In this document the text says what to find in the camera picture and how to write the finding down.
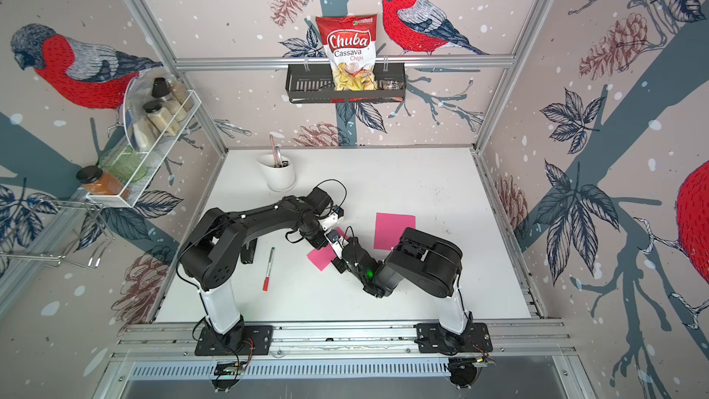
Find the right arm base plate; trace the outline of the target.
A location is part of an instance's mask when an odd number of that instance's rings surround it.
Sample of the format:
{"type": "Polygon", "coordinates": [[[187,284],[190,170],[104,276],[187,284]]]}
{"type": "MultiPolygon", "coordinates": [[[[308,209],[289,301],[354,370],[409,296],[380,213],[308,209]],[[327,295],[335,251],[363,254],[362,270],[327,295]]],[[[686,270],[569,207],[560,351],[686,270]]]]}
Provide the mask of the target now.
{"type": "Polygon", "coordinates": [[[467,323],[461,334],[444,329],[439,323],[419,323],[415,343],[422,354],[456,356],[462,353],[489,354],[491,335],[485,323],[467,323]]]}

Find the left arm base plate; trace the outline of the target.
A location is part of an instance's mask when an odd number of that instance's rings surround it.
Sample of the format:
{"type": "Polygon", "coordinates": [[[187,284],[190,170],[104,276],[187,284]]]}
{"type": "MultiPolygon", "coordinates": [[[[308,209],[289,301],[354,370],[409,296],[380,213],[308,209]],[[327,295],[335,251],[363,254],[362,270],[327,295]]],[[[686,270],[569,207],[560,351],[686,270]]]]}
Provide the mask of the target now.
{"type": "Polygon", "coordinates": [[[197,339],[194,355],[217,356],[266,356],[273,339],[272,325],[238,324],[228,334],[217,334],[210,325],[205,325],[197,339]]]}

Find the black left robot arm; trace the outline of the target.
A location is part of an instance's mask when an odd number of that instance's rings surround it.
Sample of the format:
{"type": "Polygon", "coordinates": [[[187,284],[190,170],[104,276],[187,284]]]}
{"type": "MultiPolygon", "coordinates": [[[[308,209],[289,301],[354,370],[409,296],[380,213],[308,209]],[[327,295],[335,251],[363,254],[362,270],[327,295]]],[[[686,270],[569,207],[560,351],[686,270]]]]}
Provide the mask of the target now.
{"type": "Polygon", "coordinates": [[[242,212],[208,210],[179,251],[178,262],[187,276],[197,281],[207,323],[217,336],[236,339],[243,327],[230,279],[239,262],[247,259],[249,247],[276,231],[297,232],[313,248],[322,249],[327,240],[322,222],[334,207],[323,190],[307,196],[288,195],[280,201],[242,212]]]}

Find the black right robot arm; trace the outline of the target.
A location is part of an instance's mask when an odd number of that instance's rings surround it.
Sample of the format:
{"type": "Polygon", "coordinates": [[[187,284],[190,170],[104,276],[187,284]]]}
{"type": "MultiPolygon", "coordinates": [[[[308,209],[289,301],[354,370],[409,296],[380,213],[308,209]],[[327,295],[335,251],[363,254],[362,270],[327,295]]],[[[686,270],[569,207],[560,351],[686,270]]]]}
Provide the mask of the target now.
{"type": "Polygon", "coordinates": [[[351,273],[369,295],[382,299],[403,280],[437,299],[438,324],[432,338],[419,340],[439,353],[453,356],[463,351],[471,314],[465,309],[459,287],[463,252],[455,244],[413,227],[406,227],[398,244],[382,261],[375,260],[358,241],[332,230],[326,239],[336,253],[333,265],[351,273]]]}

